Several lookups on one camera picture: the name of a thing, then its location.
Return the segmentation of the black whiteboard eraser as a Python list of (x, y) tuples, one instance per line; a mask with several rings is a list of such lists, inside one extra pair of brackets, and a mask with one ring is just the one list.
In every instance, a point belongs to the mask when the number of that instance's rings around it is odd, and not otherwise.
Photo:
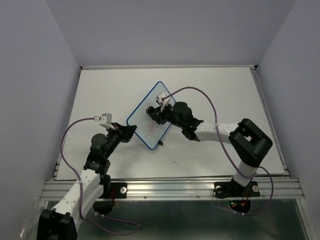
[(153, 106), (149, 106), (147, 109), (146, 109), (146, 113), (148, 115), (152, 115), (154, 112), (154, 107)]

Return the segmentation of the blue framed whiteboard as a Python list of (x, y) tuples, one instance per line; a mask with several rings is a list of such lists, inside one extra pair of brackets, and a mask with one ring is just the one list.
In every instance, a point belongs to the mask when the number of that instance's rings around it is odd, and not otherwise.
[(170, 94), (164, 83), (158, 81), (126, 120), (128, 126), (137, 126), (135, 134), (150, 150), (156, 149), (159, 141), (162, 140), (171, 127), (169, 122), (164, 125), (157, 124), (146, 112), (148, 107), (156, 108), (159, 106), (157, 97), (161, 92), (165, 92), (168, 95)]

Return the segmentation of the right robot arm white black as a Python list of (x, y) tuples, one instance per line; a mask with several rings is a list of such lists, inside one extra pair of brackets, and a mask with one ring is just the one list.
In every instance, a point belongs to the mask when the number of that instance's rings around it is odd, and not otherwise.
[(210, 124), (193, 116), (187, 103), (179, 101), (174, 105), (161, 104), (148, 107), (147, 115), (158, 125), (170, 123), (181, 129), (182, 134), (190, 141), (219, 142), (226, 156), (230, 155), (225, 144), (232, 145), (240, 158), (238, 166), (231, 160), (236, 173), (230, 182), (231, 192), (242, 195), (248, 190), (248, 184), (257, 174), (261, 162), (273, 146), (273, 141), (253, 121), (242, 119), (235, 124)]

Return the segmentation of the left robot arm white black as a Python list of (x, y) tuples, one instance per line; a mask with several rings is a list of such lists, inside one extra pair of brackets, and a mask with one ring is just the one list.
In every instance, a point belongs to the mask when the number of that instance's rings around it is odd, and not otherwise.
[(99, 197), (111, 193), (109, 157), (120, 143), (128, 143), (137, 126), (117, 122), (101, 124), (107, 134), (98, 133), (91, 139), (90, 152), (81, 172), (74, 167), (77, 180), (67, 194), (52, 208), (39, 216), (38, 240), (75, 240), (86, 215)]

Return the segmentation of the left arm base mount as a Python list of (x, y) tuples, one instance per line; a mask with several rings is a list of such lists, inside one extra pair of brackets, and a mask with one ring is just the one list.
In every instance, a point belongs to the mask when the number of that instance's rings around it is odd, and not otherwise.
[(116, 205), (116, 199), (126, 199), (128, 184), (124, 181), (112, 181), (109, 175), (102, 180), (103, 193), (93, 204), (93, 210), (108, 215)]

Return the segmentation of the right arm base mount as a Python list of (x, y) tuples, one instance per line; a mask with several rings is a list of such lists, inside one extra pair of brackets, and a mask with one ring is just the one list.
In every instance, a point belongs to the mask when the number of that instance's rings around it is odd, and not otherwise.
[(250, 181), (247, 186), (243, 187), (233, 179), (229, 182), (216, 182), (212, 195), (218, 199), (229, 200), (231, 210), (240, 214), (248, 214), (251, 209), (250, 198), (260, 196), (260, 189), (256, 181)]

